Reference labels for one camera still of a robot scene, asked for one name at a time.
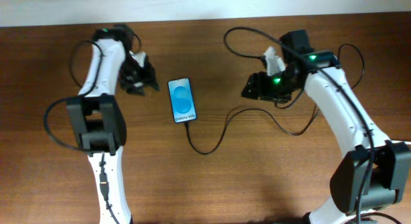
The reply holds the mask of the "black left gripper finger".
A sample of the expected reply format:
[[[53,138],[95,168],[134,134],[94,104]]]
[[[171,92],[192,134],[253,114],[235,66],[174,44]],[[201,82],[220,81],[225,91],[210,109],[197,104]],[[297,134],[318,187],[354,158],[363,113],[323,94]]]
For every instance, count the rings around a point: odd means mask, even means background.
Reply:
[[[144,96],[144,89],[143,87],[129,87],[126,90],[126,93],[129,95],[135,95],[135,96]]]
[[[152,87],[152,88],[155,89],[156,91],[160,91],[159,84],[157,83],[157,79],[156,79],[156,78],[152,78],[152,79],[146,80],[144,84],[145,84],[146,86]]]

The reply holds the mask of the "blue Galaxy smartphone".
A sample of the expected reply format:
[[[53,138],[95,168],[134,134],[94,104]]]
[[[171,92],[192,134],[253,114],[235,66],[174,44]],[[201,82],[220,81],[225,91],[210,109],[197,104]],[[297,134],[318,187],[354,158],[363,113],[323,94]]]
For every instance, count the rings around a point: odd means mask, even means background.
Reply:
[[[168,82],[171,109],[175,123],[185,123],[195,120],[197,112],[193,100],[190,80],[181,78]]]

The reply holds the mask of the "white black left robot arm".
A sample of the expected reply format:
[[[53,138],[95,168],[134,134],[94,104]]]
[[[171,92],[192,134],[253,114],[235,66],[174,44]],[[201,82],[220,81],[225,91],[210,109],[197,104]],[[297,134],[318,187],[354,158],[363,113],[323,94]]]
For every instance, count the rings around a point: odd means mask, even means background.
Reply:
[[[133,222],[122,172],[127,126],[115,99],[116,88],[139,96],[145,87],[159,90],[148,55],[132,50],[136,38],[126,24],[96,30],[87,78],[78,95],[66,103],[78,149],[87,154],[94,174],[100,223]]]

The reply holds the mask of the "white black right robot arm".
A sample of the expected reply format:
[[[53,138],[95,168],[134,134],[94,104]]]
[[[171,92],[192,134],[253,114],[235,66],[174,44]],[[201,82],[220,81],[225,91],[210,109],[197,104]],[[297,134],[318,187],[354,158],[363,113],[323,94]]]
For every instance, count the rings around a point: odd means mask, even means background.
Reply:
[[[265,71],[248,79],[242,96],[287,103],[295,90],[306,93],[333,131],[342,161],[329,182],[331,196],[304,215],[303,223],[361,223],[403,199],[410,171],[410,148],[393,142],[371,119],[347,82],[339,59],[315,51],[304,30],[277,40],[262,56]]]

